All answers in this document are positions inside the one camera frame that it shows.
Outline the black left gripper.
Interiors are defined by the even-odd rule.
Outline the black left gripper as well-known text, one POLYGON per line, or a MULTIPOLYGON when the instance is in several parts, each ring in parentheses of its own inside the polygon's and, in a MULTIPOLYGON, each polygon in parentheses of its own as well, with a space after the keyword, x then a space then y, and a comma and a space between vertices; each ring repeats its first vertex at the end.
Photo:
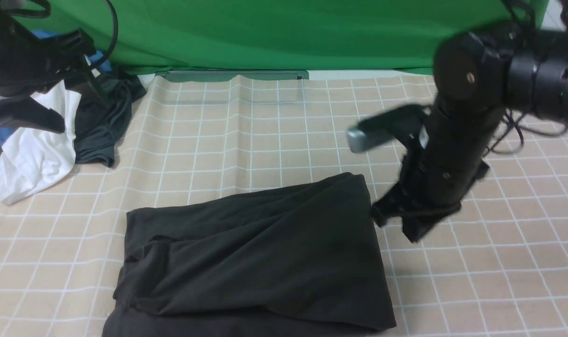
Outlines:
MULTIPOLYGON (((98 105, 108 105, 108 94, 93 74, 88 57, 96 53, 89 34, 81 29, 54 37, 58 54, 16 17, 44 19, 50 9, 0 9, 0 96, 29 96, 63 81, 67 90, 78 92, 98 105)), ((65 120, 53 109, 31 97, 0 100, 0 128, 31 128, 61 134, 65 120)))

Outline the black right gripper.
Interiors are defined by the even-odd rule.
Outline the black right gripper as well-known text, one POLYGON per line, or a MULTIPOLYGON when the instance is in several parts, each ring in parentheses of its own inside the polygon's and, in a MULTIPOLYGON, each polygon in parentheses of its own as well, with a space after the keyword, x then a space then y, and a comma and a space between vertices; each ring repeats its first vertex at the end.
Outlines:
POLYGON ((477 109, 436 101, 410 147, 400 185, 371 206, 375 224, 384 227, 390 219, 402 217, 402 232, 418 243, 459 212, 504 112, 500 105, 477 109))

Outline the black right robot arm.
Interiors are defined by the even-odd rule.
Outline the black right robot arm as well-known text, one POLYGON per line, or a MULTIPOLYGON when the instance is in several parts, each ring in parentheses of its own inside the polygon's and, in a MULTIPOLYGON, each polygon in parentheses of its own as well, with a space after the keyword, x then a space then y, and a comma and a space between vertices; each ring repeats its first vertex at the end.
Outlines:
POLYGON ((461 211, 472 186, 485 177, 484 157, 502 139, 496 128, 519 130, 511 110, 568 128, 568 32, 532 30, 499 22, 444 41, 435 55, 441 93, 430 105, 404 103, 360 118, 347 145, 364 154, 398 141, 406 148, 391 189, 368 203, 367 182, 340 173, 320 182, 224 196, 179 207, 144 207, 125 220, 127 251, 190 243, 201 234, 268 227, 300 244, 302 235, 326 233, 343 247, 375 236, 373 226, 400 218, 402 231, 420 241, 436 224, 461 211))

